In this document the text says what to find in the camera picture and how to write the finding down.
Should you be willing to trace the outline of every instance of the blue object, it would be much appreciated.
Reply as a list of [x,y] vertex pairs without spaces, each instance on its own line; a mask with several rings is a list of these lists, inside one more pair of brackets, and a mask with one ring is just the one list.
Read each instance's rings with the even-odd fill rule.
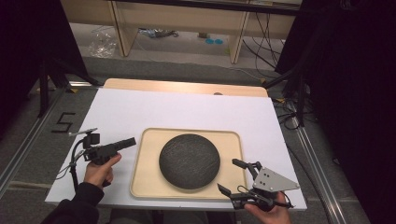
[[222,44],[222,40],[221,39],[216,39],[215,40],[215,44]]
[[210,38],[207,38],[207,39],[205,40],[205,42],[206,42],[206,44],[213,44],[215,41],[212,40],[212,39],[210,39]]

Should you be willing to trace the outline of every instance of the hand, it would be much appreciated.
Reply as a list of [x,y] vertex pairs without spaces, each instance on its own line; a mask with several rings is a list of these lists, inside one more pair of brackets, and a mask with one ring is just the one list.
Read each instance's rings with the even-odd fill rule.
[[113,169],[111,167],[120,160],[121,154],[117,154],[103,165],[96,165],[91,161],[87,165],[84,182],[93,184],[99,189],[103,189],[102,184],[105,180],[109,183],[111,183],[111,181],[113,180]]
[[[279,203],[285,203],[285,195],[281,192],[277,194],[276,200]],[[245,204],[245,209],[255,216],[264,224],[290,224],[289,211],[285,207],[275,206],[271,211],[264,212],[258,206]]]

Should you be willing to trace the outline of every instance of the cable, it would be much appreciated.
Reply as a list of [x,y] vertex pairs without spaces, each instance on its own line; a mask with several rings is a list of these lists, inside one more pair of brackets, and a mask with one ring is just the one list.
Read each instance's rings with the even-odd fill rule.
[[[292,119],[292,118],[294,118],[294,117],[296,117],[297,116],[297,112],[295,112],[295,111],[293,111],[293,110],[291,110],[290,108],[288,108],[287,107],[287,103],[289,103],[289,102],[292,102],[293,104],[296,104],[297,102],[295,102],[293,99],[285,99],[284,100],[284,103],[276,103],[276,105],[274,105],[274,107],[280,107],[280,106],[278,106],[279,104],[282,104],[282,108],[283,108],[283,110],[284,111],[286,111],[286,112],[288,112],[288,113],[286,113],[286,114],[282,114],[282,115],[278,115],[277,117],[280,119],[280,118],[283,118],[280,122],[279,122],[279,124],[282,124],[283,123],[283,126],[286,128],[286,129],[288,129],[288,130],[296,130],[296,129],[298,129],[301,125],[300,125],[300,121],[298,120],[298,124],[297,124],[297,126],[296,127],[293,127],[293,128],[291,128],[290,126],[288,126],[288,124],[287,124],[287,122],[290,120],[290,119]],[[311,108],[309,111],[303,111],[303,114],[304,115],[306,115],[306,114],[312,114],[312,113],[314,113],[314,109],[313,108]],[[311,120],[311,119],[307,119],[307,118],[304,118],[304,120],[308,120],[308,121],[311,121],[311,122],[315,122],[315,123],[317,123],[317,121],[314,121],[314,120]]]
[[262,42],[260,43],[260,45],[259,45],[259,48],[257,49],[257,52],[255,53],[255,55],[256,55],[256,59],[255,59],[255,61],[254,61],[254,64],[255,64],[255,66],[256,66],[256,69],[257,69],[257,71],[259,71],[259,68],[257,67],[257,58],[259,57],[259,52],[260,52],[260,47],[262,46]]
[[269,62],[266,61],[262,56],[260,56],[260,55],[257,54],[256,52],[254,52],[253,49],[251,49],[251,48],[248,46],[247,42],[245,42],[244,39],[243,39],[242,41],[243,41],[243,43],[245,44],[245,46],[250,50],[250,52],[252,52],[254,55],[256,55],[256,69],[257,69],[257,70],[259,70],[259,69],[257,68],[257,57],[259,57],[259,58],[260,58],[261,60],[263,60],[265,63],[268,63],[268,65],[270,65],[271,67],[275,68],[275,66],[274,66],[273,64],[269,63]]
[[58,179],[64,178],[64,176],[67,174],[67,170],[68,170],[69,168],[70,168],[70,165],[64,167],[64,168],[58,173],[58,174],[60,174],[61,172],[64,171],[64,174],[63,174],[61,177],[56,177],[55,179],[58,180]]
[[259,43],[257,43],[257,41],[254,39],[253,36],[251,38],[253,39],[254,43],[256,43],[260,48],[271,51],[271,49],[265,48],[265,47],[261,46]]
[[306,170],[306,168],[303,166],[303,163],[300,161],[300,159],[297,157],[297,155],[294,153],[293,150],[291,150],[290,146],[288,144],[286,144],[286,147],[288,148],[289,152],[293,155],[294,159],[297,160],[297,162],[300,164],[301,168],[304,170],[306,177],[308,177],[309,181],[311,182],[312,187],[314,188],[315,192],[317,193],[320,202],[323,206],[323,209],[325,211],[326,214],[326,218],[328,223],[332,223],[330,220],[330,214],[329,211],[327,210],[327,206],[326,203],[323,200],[323,196],[321,195],[320,191],[318,190],[317,186],[314,184],[314,180],[311,178],[311,176],[308,174],[308,171]]
[[[258,13],[256,12],[255,15],[256,15],[257,22],[259,23],[260,28],[262,29],[262,23],[260,22]],[[275,66],[276,66],[276,65],[277,65],[277,58],[276,58],[276,56],[275,56],[275,54],[274,54],[274,51],[273,51],[273,49],[272,49],[271,39],[270,39],[269,22],[270,22],[270,15],[271,15],[271,14],[266,14],[266,15],[267,15],[266,27],[265,27],[265,31],[262,29],[262,34],[264,35],[264,38],[265,38],[265,40],[266,40],[266,42],[267,42],[267,44],[268,44],[268,47],[270,48],[271,56],[272,56],[272,58],[273,58],[273,60],[274,60]]]
[[77,172],[76,172],[76,166],[77,166],[76,162],[77,162],[77,160],[75,158],[75,155],[76,155],[77,147],[83,141],[84,141],[84,139],[79,140],[76,143],[76,145],[74,146],[73,151],[72,151],[72,155],[71,155],[71,158],[70,158],[70,164],[69,164],[69,166],[70,166],[70,174],[72,175],[72,178],[73,178],[73,186],[74,186],[75,191],[77,191],[77,189],[78,189],[78,178],[77,178]]
[[[253,192],[251,189],[247,189],[242,185],[239,185],[237,188],[239,193],[243,193],[246,194],[252,198],[255,198],[257,200],[261,200],[264,202],[268,202],[269,200],[267,198],[262,197],[260,194],[258,194],[257,192]],[[273,200],[274,204],[280,207],[286,207],[286,208],[291,208],[294,207],[293,205],[291,205],[291,201],[289,199],[289,197],[286,195],[286,197],[288,198],[288,202],[287,203],[279,203],[277,200]]]

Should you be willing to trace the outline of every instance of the black sleeve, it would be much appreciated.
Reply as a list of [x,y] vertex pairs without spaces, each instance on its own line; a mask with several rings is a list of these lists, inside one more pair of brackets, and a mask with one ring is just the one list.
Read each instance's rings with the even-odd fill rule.
[[42,224],[97,223],[99,212],[96,205],[104,195],[103,191],[95,185],[81,183],[73,200],[61,201]]

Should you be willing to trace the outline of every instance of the dark gray round speaker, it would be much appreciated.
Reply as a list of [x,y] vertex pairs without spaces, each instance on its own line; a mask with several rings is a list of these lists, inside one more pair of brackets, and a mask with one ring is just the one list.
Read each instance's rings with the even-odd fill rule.
[[215,145],[198,134],[186,133],[169,140],[160,154],[163,176],[181,189],[198,189],[218,174],[220,156]]

